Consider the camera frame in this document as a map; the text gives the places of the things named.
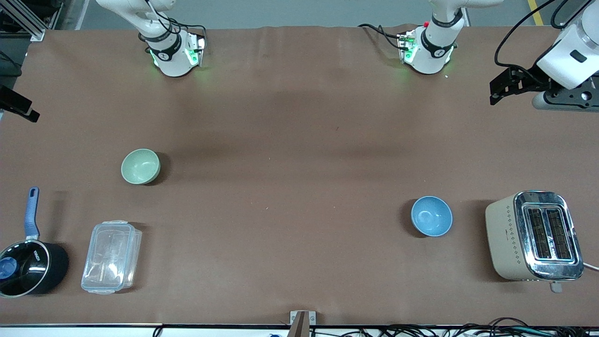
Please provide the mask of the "black equipment behind frame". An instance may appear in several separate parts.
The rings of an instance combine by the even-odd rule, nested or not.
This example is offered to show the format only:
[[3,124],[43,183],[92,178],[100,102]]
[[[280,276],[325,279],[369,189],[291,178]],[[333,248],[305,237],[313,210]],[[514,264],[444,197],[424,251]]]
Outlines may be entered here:
[[[54,14],[64,4],[64,0],[21,0],[21,2],[45,23],[51,23]],[[24,32],[24,28],[0,9],[0,32],[19,33]]]

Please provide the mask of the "aluminium frame profile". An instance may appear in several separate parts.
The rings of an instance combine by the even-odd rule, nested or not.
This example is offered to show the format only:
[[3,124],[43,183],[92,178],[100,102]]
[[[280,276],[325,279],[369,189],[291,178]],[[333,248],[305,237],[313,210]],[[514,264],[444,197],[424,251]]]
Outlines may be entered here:
[[42,41],[48,26],[21,0],[0,0],[4,13],[31,35],[31,41]]

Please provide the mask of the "brown table cover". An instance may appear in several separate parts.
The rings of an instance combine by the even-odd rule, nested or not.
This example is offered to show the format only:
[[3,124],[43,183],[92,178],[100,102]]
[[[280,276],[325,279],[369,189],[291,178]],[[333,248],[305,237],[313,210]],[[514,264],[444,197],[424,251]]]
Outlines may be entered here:
[[[462,30],[440,74],[400,64],[360,28],[208,32],[203,66],[163,75],[132,30],[51,31],[15,91],[39,114],[0,121],[0,250],[23,237],[40,190],[41,239],[69,254],[45,296],[0,299],[0,324],[257,323],[317,311],[323,324],[599,326],[599,273],[552,293],[494,271],[485,209],[551,190],[599,264],[599,113],[537,110],[534,93],[489,103],[507,28]],[[124,158],[161,171],[126,182]],[[419,233],[423,196],[451,230]],[[88,293],[94,226],[142,232],[133,285]]]

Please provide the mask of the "blue ceramic bowl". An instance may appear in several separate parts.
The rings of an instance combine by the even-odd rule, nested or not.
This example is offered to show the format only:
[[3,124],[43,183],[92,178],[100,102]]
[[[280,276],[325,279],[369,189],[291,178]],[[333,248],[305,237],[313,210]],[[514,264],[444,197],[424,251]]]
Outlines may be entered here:
[[412,205],[410,219],[414,228],[428,237],[447,234],[453,224],[453,214],[447,202],[436,196],[423,196]]

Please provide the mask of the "beige and chrome toaster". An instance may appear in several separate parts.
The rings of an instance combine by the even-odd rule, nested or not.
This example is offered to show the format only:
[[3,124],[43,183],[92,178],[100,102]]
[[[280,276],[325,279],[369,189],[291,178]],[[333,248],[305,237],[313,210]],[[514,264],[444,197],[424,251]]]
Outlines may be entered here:
[[493,267],[510,281],[548,282],[560,293],[563,282],[584,273],[584,261],[565,199],[547,190],[523,190],[485,210]]

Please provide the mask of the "pale green ceramic bowl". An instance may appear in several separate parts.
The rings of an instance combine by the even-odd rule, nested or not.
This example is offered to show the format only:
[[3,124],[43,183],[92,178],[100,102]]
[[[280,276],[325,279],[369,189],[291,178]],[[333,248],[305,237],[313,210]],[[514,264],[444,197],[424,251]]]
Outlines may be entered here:
[[146,185],[154,181],[160,171],[161,162],[158,154],[146,148],[129,153],[120,168],[122,178],[133,185]]

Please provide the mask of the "clear plastic food container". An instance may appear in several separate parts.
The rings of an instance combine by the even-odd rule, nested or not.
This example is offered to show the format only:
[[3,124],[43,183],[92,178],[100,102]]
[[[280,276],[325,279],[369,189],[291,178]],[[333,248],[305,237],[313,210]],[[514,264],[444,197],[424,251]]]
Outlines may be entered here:
[[88,293],[113,294],[133,285],[143,233],[125,220],[94,226],[81,278]]

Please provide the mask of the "glass lid with blue knob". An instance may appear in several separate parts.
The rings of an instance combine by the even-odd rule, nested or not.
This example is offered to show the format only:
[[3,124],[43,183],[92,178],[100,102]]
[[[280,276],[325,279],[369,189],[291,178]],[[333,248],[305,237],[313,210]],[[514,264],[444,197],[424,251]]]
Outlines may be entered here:
[[17,242],[0,253],[0,297],[32,293],[49,269],[49,253],[35,240]]

